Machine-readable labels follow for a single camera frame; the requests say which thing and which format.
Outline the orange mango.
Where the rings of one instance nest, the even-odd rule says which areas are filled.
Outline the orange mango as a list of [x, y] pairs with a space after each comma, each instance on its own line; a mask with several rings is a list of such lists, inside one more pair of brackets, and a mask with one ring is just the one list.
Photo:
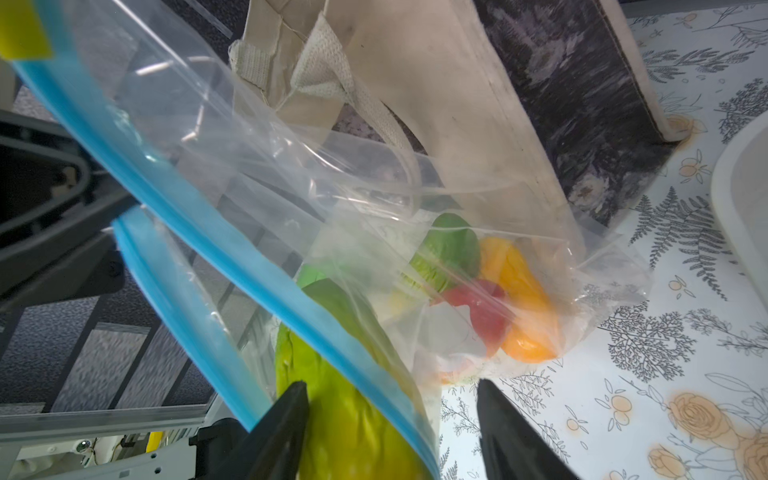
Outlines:
[[504, 353], [521, 362], [537, 364], [559, 356], [562, 336], [558, 313], [522, 252], [510, 240], [485, 237], [480, 277], [507, 294], [513, 319], [501, 343]]

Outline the white serving dish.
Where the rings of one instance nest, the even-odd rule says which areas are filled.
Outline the white serving dish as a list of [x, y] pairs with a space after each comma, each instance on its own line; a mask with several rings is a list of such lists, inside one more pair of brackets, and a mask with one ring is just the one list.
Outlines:
[[750, 278], [767, 300], [767, 118], [744, 127], [718, 159], [711, 200], [721, 229]]

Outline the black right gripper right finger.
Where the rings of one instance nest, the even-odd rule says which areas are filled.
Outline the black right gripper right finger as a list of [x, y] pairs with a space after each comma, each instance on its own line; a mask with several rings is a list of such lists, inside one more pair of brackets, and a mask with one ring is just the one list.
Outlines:
[[480, 446], [488, 479], [578, 479], [492, 381], [481, 379], [477, 394]]

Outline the clear zip-top bag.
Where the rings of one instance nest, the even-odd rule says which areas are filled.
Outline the clear zip-top bag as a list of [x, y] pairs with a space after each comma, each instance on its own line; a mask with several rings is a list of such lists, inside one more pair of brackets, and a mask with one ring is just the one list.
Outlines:
[[[224, 65], [174, 14], [147, 1], [5, 1], [8, 59], [63, 127], [136, 200], [112, 221], [128, 269], [235, 417], [253, 428], [277, 402], [285, 325], [337, 369], [438, 475], [444, 384], [521, 362], [486, 356], [469, 308], [453, 307], [409, 262], [443, 213], [480, 242], [510, 240], [558, 313], [563, 351], [643, 292], [641, 266], [600, 240], [575, 254], [552, 215], [515, 180], [339, 132], [314, 139], [239, 93]], [[418, 388], [424, 410], [359, 340], [297, 286], [302, 266], [364, 296]]]

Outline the red mango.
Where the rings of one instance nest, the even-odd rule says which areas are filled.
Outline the red mango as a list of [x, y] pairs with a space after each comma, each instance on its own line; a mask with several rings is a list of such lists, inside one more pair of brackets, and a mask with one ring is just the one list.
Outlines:
[[442, 298], [453, 307], [469, 308], [473, 331], [485, 345], [486, 356], [492, 357], [512, 325], [512, 312], [505, 304], [506, 292], [494, 282], [477, 279], [444, 291]]

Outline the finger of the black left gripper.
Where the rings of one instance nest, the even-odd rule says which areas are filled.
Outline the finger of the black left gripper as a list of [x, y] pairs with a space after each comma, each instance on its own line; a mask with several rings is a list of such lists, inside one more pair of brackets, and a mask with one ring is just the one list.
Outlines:
[[136, 204], [62, 126], [2, 112], [2, 311], [122, 289], [108, 229]]

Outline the green mango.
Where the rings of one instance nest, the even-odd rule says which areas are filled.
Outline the green mango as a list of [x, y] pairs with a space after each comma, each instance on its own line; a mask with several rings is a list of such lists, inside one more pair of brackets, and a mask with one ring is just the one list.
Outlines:
[[[349, 295], [320, 269], [305, 264], [296, 284], [325, 308], [424, 410], [418, 388], [382, 330], [367, 299]], [[307, 386], [307, 421], [300, 479], [429, 479], [429, 470], [390, 422], [337, 369], [281, 325], [275, 351], [279, 395], [296, 381]]]
[[456, 286], [455, 277], [477, 277], [480, 264], [478, 236], [455, 213], [443, 213], [435, 218], [409, 262], [414, 272], [438, 293]]

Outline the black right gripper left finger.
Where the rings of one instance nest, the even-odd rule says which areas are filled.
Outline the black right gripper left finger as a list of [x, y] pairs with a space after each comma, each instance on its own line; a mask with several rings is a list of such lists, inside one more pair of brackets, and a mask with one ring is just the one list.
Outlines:
[[292, 383], [247, 432], [233, 418], [206, 429], [208, 479], [295, 479], [309, 419], [307, 385]]

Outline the beige canvas tote bag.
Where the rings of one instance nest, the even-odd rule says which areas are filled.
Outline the beige canvas tote bag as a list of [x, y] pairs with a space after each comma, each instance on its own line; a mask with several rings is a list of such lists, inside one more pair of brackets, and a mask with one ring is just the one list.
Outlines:
[[565, 224], [608, 223], [687, 136], [615, 1], [254, 1], [229, 60], [285, 122], [350, 107], [446, 185], [521, 180]]

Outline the aluminium front rail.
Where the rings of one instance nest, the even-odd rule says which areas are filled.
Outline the aluminium front rail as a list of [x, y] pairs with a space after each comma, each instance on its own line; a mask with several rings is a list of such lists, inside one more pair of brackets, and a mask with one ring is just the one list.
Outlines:
[[232, 413], [202, 405], [45, 413], [41, 403], [1, 406], [3, 479], [189, 479], [189, 439]]

